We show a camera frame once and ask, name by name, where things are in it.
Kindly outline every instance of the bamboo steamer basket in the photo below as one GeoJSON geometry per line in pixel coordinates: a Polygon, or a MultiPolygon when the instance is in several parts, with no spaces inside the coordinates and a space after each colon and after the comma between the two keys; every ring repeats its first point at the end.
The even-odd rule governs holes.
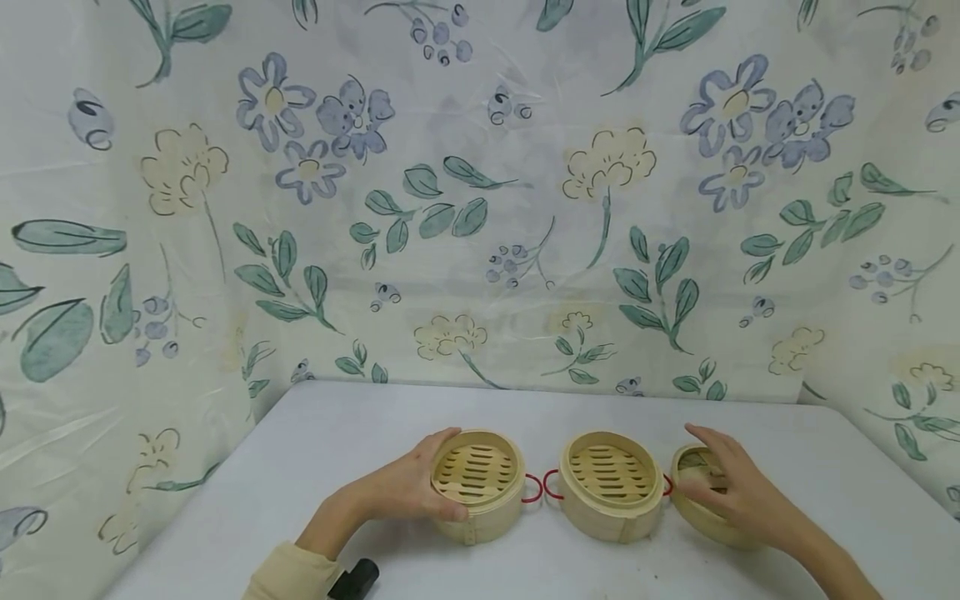
{"type": "Polygon", "coordinates": [[[631,543],[660,521],[660,499],[669,491],[653,457],[633,440],[609,431],[584,434],[564,448],[557,470],[561,494],[551,493],[545,478],[544,489],[592,538],[631,543]]]}
{"type": "Polygon", "coordinates": [[[435,520],[441,533],[473,546],[493,541],[507,533],[520,517],[529,477],[524,471],[523,455],[507,438],[483,429],[469,429],[441,446],[431,469],[431,484],[440,494],[467,507],[468,520],[435,520]]]}
{"type": "MultiPolygon", "coordinates": [[[[685,479],[699,478],[707,479],[709,485],[717,492],[723,493],[727,490],[726,478],[720,468],[720,462],[705,445],[685,445],[677,450],[673,455],[670,474],[678,484],[685,479]]],[[[739,550],[757,550],[762,547],[763,544],[753,536],[733,527],[722,516],[680,492],[675,492],[670,499],[680,515],[693,525],[694,529],[711,540],[739,550]]]]}

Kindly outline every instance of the black object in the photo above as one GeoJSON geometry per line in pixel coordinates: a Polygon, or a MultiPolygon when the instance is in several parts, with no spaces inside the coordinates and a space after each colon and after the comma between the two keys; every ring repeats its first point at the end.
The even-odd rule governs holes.
{"type": "Polygon", "coordinates": [[[380,569],[370,559],[360,559],[352,571],[344,572],[326,596],[330,600],[363,600],[380,576],[380,569]]]}

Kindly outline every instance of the red rubber band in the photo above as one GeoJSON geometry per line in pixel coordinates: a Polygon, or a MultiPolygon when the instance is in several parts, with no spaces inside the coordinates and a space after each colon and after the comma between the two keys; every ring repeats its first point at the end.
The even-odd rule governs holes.
{"type": "Polygon", "coordinates": [[[546,485],[546,481],[547,481],[547,479],[550,478],[550,475],[552,475],[552,474],[554,474],[554,473],[559,473],[559,472],[560,472],[560,470],[559,470],[558,468],[552,468],[552,469],[548,470],[545,475],[543,475],[543,491],[546,492],[546,494],[547,494],[548,496],[550,496],[551,498],[553,498],[553,499],[555,499],[555,500],[563,500],[564,497],[561,496],[561,495],[559,495],[558,493],[553,493],[553,492],[551,492],[549,486],[546,485]]]}
{"type": "Polygon", "coordinates": [[[520,502],[523,502],[524,504],[530,504],[531,502],[536,502],[537,500],[540,500],[543,497],[543,483],[541,482],[541,480],[537,479],[530,473],[525,473],[525,474],[528,479],[533,479],[534,481],[537,482],[537,488],[540,490],[539,492],[537,492],[537,495],[532,498],[520,498],[520,502]]]}

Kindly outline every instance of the white table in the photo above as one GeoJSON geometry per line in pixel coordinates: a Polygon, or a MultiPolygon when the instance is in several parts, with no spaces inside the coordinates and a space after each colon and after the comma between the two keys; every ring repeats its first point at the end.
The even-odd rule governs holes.
{"type": "MultiPolygon", "coordinates": [[[[273,546],[295,539],[324,497],[447,425],[505,434],[540,476],[591,429],[641,442],[668,468],[692,441],[688,420],[740,440],[885,598],[960,597],[960,525],[829,409],[315,381],[287,393],[107,599],[239,599],[273,546]]],[[[584,536],[553,500],[524,510],[506,536],[471,548],[428,522],[369,524],[341,562],[377,562],[371,600],[823,597],[785,555],[720,546],[669,505],[651,539],[627,546],[584,536]]]]}

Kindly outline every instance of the floral fabric backdrop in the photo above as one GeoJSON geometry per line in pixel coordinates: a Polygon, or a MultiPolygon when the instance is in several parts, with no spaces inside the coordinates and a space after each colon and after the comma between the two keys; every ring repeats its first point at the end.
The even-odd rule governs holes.
{"type": "Polygon", "coordinates": [[[955,2],[215,2],[0,9],[0,596],[311,378],[799,398],[960,513],[955,2]]]}

